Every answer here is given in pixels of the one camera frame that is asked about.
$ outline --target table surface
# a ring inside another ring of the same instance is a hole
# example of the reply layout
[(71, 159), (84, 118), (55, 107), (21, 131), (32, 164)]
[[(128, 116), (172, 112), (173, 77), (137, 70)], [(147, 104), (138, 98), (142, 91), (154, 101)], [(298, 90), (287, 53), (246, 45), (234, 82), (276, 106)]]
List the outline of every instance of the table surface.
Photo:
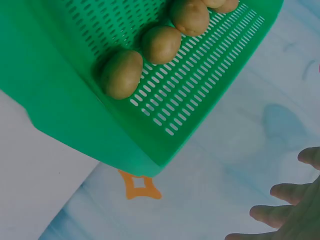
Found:
[[(104, 164), (83, 182), (97, 162), (35, 130), (0, 93), (1, 235), (36, 239), (82, 182), (41, 240), (207, 240), (269, 231), (249, 217), (250, 207), (281, 203), (268, 194), (273, 184), (318, 175), (297, 154), (320, 146), (319, 13), (317, 0), (285, 0), (230, 89), (153, 179), (151, 197), (135, 197), (123, 175)], [(128, 179), (138, 189), (151, 181)]]
[(38, 239), (97, 161), (36, 130), (0, 91), (0, 239)]

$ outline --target brown potato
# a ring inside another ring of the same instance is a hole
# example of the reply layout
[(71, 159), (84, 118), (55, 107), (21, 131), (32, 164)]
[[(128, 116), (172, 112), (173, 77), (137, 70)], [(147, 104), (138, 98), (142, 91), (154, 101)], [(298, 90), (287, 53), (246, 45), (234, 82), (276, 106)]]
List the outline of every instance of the brown potato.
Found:
[(202, 0), (202, 2), (208, 7), (212, 9), (216, 9), (221, 7), (226, 3), (226, 0)]
[(239, 5), (239, 0), (226, 0), (225, 3), (214, 10), (220, 14), (231, 13), (232, 11), (236, 10)]
[(156, 26), (142, 38), (142, 54), (153, 64), (166, 64), (177, 55), (181, 33), (171, 26)]
[(170, 15), (173, 25), (184, 35), (192, 37), (203, 34), (210, 22), (207, 6), (201, 0), (176, 0)]
[(143, 58), (137, 51), (122, 50), (106, 64), (102, 76), (103, 91), (122, 100), (130, 97), (138, 87), (143, 69)]

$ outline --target ventilation hole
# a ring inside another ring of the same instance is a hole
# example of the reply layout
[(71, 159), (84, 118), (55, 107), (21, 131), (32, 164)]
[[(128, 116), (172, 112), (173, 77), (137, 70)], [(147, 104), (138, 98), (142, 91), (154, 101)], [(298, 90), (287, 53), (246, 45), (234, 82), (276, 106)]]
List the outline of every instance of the ventilation hole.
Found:
[(181, 113), (178, 113), (178, 117), (181, 118), (183, 121), (187, 120), (187, 118), (183, 116)]
[[(185, 51), (183, 51), (182, 49), (179, 49), (178, 51), (179, 53), (182, 53), (183, 55), (187, 55)], [(179, 53), (177, 53), (177, 56), (180, 58), (180, 59), (183, 59), (183, 56), (181, 56)]]
[(156, 87), (156, 85), (154, 85), (153, 82), (151, 82), (151, 81), (148, 81), (147, 83), (148, 83), (151, 87), (153, 87), (153, 88)]
[(148, 117), (150, 116), (150, 112), (148, 112), (146, 109), (142, 108), (141, 111)]
[(176, 66), (172, 61), (169, 62), (169, 64), (170, 64), (172, 67), (175, 67), (175, 66)]
[(151, 89), (150, 89), (148, 86), (143, 85), (143, 88), (144, 88), (145, 90), (147, 90), (149, 93), (151, 92)]
[(176, 105), (177, 107), (179, 106), (179, 104), (178, 104), (175, 100), (170, 99), (170, 101), (171, 101), (174, 105)]
[(207, 59), (209, 63), (211, 63), (212, 65), (215, 65), (215, 62), (212, 61), (210, 58)]
[(206, 95), (205, 95), (202, 91), (200, 91), (200, 90), (198, 90), (198, 94), (200, 94), (203, 98), (206, 97)]
[(222, 77), (222, 74), (219, 71), (215, 70), (214, 72), (218, 74), (220, 77)]
[(193, 57), (190, 57), (190, 60), (191, 60), (192, 62), (194, 62), (195, 64), (197, 63), (197, 61), (196, 61)]
[(174, 111), (175, 108), (173, 106), (171, 106), (169, 103), (166, 104), (167, 108), (170, 109), (171, 111)]
[(136, 99), (138, 99), (140, 102), (143, 101), (143, 99), (142, 99), (138, 94), (135, 94), (134, 97), (135, 97)]
[(158, 113), (158, 117), (161, 118), (163, 121), (166, 121), (166, 120), (167, 120), (166, 117), (163, 116), (161, 113)]
[(165, 131), (171, 136), (175, 135), (169, 128), (166, 128)]
[(187, 107), (188, 109), (190, 109), (191, 111), (194, 111), (194, 110), (195, 110), (190, 104), (187, 104), (186, 107)]
[(207, 53), (208, 51), (207, 50), (205, 50), (202, 46), (201, 47), (199, 47), (199, 49), (202, 51), (202, 52), (204, 52), (204, 53)]
[(145, 64), (145, 66), (146, 66), (150, 71), (153, 70), (153, 68), (152, 68), (150, 65)]
[(186, 61), (186, 64), (188, 64), (190, 67), (194, 67), (194, 65), (191, 63), (191, 62), (189, 62), (189, 61)]
[(173, 130), (178, 131), (177, 126), (176, 126), (176, 125), (174, 125), (173, 123), (170, 123), (170, 127), (171, 127)]
[(182, 108), (182, 111), (183, 111), (186, 115), (188, 115), (188, 116), (191, 115), (191, 113), (190, 113), (188, 110), (184, 109), (184, 108)]
[(207, 82), (205, 82), (204, 83), (208, 88), (210, 88), (210, 89), (212, 89), (213, 87), (209, 84), (209, 83), (207, 83)]
[(214, 46), (214, 45), (213, 45), (211, 42), (209, 42), (208, 40), (205, 40), (205, 42), (206, 42), (207, 44), (209, 44), (211, 47)]
[(199, 102), (202, 102), (202, 99), (198, 97), (198, 95), (194, 95), (194, 98), (197, 99)]
[(181, 91), (181, 90), (179, 90), (178, 91), (183, 97), (186, 97), (187, 96), (187, 94), (185, 94), (183, 91)]
[(191, 91), (190, 91), (190, 89), (189, 88), (187, 88), (186, 86), (182, 86), (182, 88), (186, 91), (186, 92), (188, 92), (188, 93), (190, 93)]
[(168, 112), (168, 110), (166, 110), (166, 109), (164, 109), (164, 108), (162, 108), (162, 112), (164, 112), (168, 117), (170, 117), (170, 112)]
[(175, 77), (171, 77), (171, 80), (173, 80), (176, 84), (178, 84), (179, 83), (179, 81), (175, 78)]
[(159, 93), (160, 93), (162, 96), (164, 96), (164, 97), (167, 96), (167, 94), (166, 94), (164, 91), (162, 91), (162, 90), (159, 90)]
[(190, 71), (190, 68), (187, 67), (186, 65), (183, 64), (182, 67), (183, 67), (185, 70)]
[(216, 58), (215, 56), (213, 56), (212, 54), (210, 54), (210, 57), (215, 60), (215, 61), (218, 61), (218, 58)]
[(172, 70), (172, 68), (171, 67), (169, 67), (167, 64), (164, 64), (163, 65), (166, 69), (168, 69), (169, 71), (171, 71)]
[(142, 91), (141, 89), (139, 90), (139, 93), (140, 93), (142, 96), (144, 96), (144, 97), (147, 96), (147, 94), (146, 94), (144, 91)]
[(179, 97), (177, 94), (175, 94), (174, 97), (175, 97), (176, 99), (178, 99), (180, 102), (183, 101), (183, 99), (182, 99), (181, 97)]
[(201, 77), (200, 77), (198, 74), (194, 73), (193, 75), (194, 75), (197, 79), (201, 80)]
[(223, 72), (223, 73), (225, 73), (226, 71), (222, 68), (222, 67), (218, 67), (218, 69), (221, 71), (221, 72)]
[(187, 45), (189, 48), (191, 48), (191, 49), (193, 49), (194, 47), (190, 44), (190, 43), (186, 43), (185, 45)]
[(228, 62), (227, 60), (223, 60), (226, 64), (228, 64), (229, 66), (231, 66), (231, 63)]
[(146, 104), (146, 107), (147, 107), (148, 109), (150, 109), (151, 111), (154, 111), (154, 110), (155, 110), (155, 108), (154, 108), (153, 106), (151, 106), (149, 103)]
[(207, 94), (209, 93), (209, 90), (206, 89), (204, 86), (201, 87), (203, 91), (205, 91)]
[(187, 73), (185, 71), (183, 71), (181, 68), (179, 68), (179, 71), (183, 74), (183, 75), (187, 75)]
[(193, 54), (193, 56), (196, 58), (196, 59), (198, 59), (198, 60), (201, 60), (201, 58), (197, 55), (197, 54)]
[(175, 72), (174, 75), (176, 75), (176, 76), (177, 76), (178, 78), (180, 78), (180, 79), (183, 79), (183, 77), (182, 77), (179, 73), (177, 73), (177, 72)]
[(198, 103), (196, 103), (194, 100), (190, 100), (190, 102), (193, 104), (193, 105), (195, 105), (196, 107), (198, 107), (199, 106), (199, 104)]
[(167, 91), (167, 92), (171, 92), (170, 88), (168, 88), (166, 85), (163, 85), (163, 88)]
[(196, 52), (197, 52), (201, 57), (203, 57), (203, 56), (204, 56), (204, 54), (203, 54), (202, 52), (200, 52), (199, 50), (196, 50)]
[(155, 105), (156, 107), (158, 107), (159, 106), (159, 103), (157, 102), (157, 101), (155, 101), (154, 99), (150, 99), (150, 102), (153, 104), (153, 105)]
[(166, 81), (166, 82), (170, 85), (170, 87), (172, 87), (172, 88), (176, 87), (172, 82), (170, 82), (170, 81)]
[(162, 97), (160, 97), (158, 94), (155, 94), (154, 96), (155, 96), (155, 98), (156, 98), (156, 99), (158, 99), (160, 102), (162, 102), (162, 101), (163, 101), (163, 98), (162, 98)]
[(211, 76), (212, 76), (215, 80), (219, 81), (219, 78), (218, 78), (216, 75), (211, 74)]
[(178, 120), (177, 118), (173, 119), (178, 125), (182, 126), (182, 122), (180, 120)]
[(133, 105), (135, 105), (136, 107), (138, 107), (139, 106), (139, 103), (137, 103), (135, 100), (133, 100), (133, 99), (130, 99), (130, 102), (133, 104)]
[(192, 89), (195, 88), (195, 86), (193, 86), (189, 81), (187, 81), (186, 84), (187, 84), (190, 88), (192, 88)]
[(204, 65), (206, 65), (208, 68), (211, 68), (210, 64), (208, 64), (206, 61), (204, 62)]
[(159, 126), (162, 126), (162, 123), (158, 119), (154, 118), (153, 121)]
[(168, 72), (166, 70), (164, 70), (163, 68), (160, 68), (160, 71), (163, 72), (163, 74), (167, 75)]
[(159, 78), (164, 79), (164, 76), (162, 76), (159, 72), (155, 73)]
[(195, 80), (193, 77), (190, 77), (190, 80), (191, 80), (192, 82), (194, 82), (195, 84), (198, 84), (198, 81)]

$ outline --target orange sticker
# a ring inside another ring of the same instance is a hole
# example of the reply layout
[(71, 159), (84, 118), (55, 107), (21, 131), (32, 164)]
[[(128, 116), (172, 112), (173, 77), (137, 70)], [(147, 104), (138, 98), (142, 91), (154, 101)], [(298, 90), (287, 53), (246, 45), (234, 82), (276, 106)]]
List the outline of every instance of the orange sticker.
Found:
[[(130, 200), (136, 197), (162, 198), (161, 192), (155, 187), (151, 177), (134, 176), (121, 170), (118, 170), (118, 172), (124, 180), (127, 199)], [(143, 179), (145, 187), (135, 187), (134, 178)]]

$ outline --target blue stain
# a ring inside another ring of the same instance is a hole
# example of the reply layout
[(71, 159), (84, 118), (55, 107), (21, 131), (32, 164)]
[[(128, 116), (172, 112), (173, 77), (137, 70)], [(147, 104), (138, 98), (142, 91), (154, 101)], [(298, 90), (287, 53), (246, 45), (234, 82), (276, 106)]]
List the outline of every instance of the blue stain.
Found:
[[(308, 134), (297, 115), (279, 104), (264, 108), (261, 124), (267, 138), (264, 147), (237, 163), (226, 165), (225, 177), (231, 174), (237, 178), (238, 185), (271, 200), (269, 189), (278, 183), (280, 160), (285, 153), (301, 149)], [(248, 201), (241, 194), (234, 199), (237, 203)]]
[(307, 140), (307, 131), (297, 115), (279, 104), (264, 108), (262, 124), (268, 140), (281, 139), (288, 150), (301, 148)]

